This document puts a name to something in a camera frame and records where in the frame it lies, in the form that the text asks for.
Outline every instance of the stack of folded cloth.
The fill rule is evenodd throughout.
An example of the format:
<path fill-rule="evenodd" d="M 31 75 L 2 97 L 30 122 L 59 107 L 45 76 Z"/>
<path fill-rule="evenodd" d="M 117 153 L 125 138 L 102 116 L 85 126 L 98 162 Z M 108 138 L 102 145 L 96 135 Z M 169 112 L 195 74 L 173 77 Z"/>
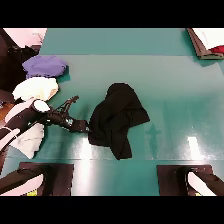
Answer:
<path fill-rule="evenodd" d="M 224 59 L 224 28 L 187 28 L 199 59 Z"/>

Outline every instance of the table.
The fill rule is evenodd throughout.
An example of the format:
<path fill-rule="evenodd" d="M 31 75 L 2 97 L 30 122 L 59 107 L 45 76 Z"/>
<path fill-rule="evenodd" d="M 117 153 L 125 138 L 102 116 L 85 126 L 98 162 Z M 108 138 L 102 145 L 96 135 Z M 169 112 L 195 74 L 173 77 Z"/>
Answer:
<path fill-rule="evenodd" d="M 48 29 L 40 54 L 69 64 L 54 107 L 79 95 L 70 115 L 89 120 L 109 86 L 125 82 L 151 119 L 130 129 L 133 158 L 121 161 L 86 134 L 46 128 L 32 161 L 74 163 L 72 195 L 159 195 L 158 164 L 211 164 L 224 179 L 223 65 L 199 61 L 186 30 Z M 20 161 L 28 159 L 11 147 L 2 176 Z"/>

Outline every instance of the green tabletop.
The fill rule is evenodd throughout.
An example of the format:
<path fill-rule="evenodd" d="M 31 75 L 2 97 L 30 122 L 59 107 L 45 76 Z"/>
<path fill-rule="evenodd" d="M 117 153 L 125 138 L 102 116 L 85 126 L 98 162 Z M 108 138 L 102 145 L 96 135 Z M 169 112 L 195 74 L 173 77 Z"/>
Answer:
<path fill-rule="evenodd" d="M 72 195 L 158 195 L 157 164 L 211 164 L 224 179 L 222 62 L 199 61 L 186 30 L 48 29 L 40 54 L 69 65 L 52 106 L 79 95 L 70 115 L 89 120 L 109 86 L 125 82 L 151 119 L 129 130 L 133 158 L 121 161 L 86 134 L 46 127 L 31 161 L 74 163 Z M 20 161 L 10 147 L 2 176 Z"/>

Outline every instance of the white cloth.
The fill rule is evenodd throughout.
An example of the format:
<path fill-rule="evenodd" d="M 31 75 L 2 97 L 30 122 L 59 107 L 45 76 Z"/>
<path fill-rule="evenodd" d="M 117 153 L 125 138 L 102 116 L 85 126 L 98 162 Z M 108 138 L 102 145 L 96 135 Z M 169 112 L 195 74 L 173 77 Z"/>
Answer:
<path fill-rule="evenodd" d="M 18 114 L 25 108 L 28 108 L 33 101 L 34 98 L 14 106 L 6 115 L 5 122 L 7 123 L 16 114 Z M 14 141 L 12 141 L 10 145 L 13 146 L 14 148 L 19 149 L 29 159 L 32 159 L 34 157 L 34 153 L 39 150 L 43 137 L 44 137 L 44 125 L 37 123 L 29 130 L 21 134 Z"/>
<path fill-rule="evenodd" d="M 21 82 L 13 91 L 15 100 L 20 97 L 26 101 L 36 98 L 43 101 L 49 100 L 58 91 L 58 84 L 55 78 L 33 77 Z"/>
<path fill-rule="evenodd" d="M 192 28 L 206 50 L 224 45 L 224 28 Z"/>

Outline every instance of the red cloth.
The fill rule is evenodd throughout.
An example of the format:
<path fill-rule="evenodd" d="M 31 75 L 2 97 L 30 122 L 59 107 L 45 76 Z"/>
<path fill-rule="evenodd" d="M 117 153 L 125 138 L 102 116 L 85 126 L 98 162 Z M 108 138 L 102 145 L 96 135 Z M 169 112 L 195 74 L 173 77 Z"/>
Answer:
<path fill-rule="evenodd" d="M 224 53 L 224 46 L 218 46 L 210 49 L 212 53 Z"/>

